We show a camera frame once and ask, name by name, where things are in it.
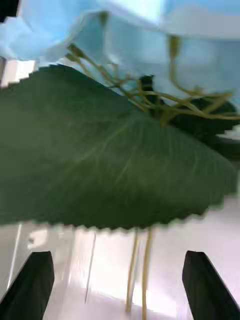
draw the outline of white surface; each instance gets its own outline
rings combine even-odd
[[[146,295],[149,320],[193,319],[182,284],[187,250],[208,255],[240,305],[239,208],[238,201],[228,200],[224,209],[204,218],[154,228]],[[0,228],[0,298],[7,290],[17,231],[17,225]],[[31,251],[51,250],[55,283],[44,320],[141,319],[146,233],[140,237],[131,314],[125,313],[125,299],[133,232],[101,231],[95,237],[94,230],[84,228],[23,224],[13,279]]]

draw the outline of green leaf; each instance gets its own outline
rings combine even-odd
[[[64,66],[0,91],[0,154],[0,224],[144,228],[237,188],[218,153]]]

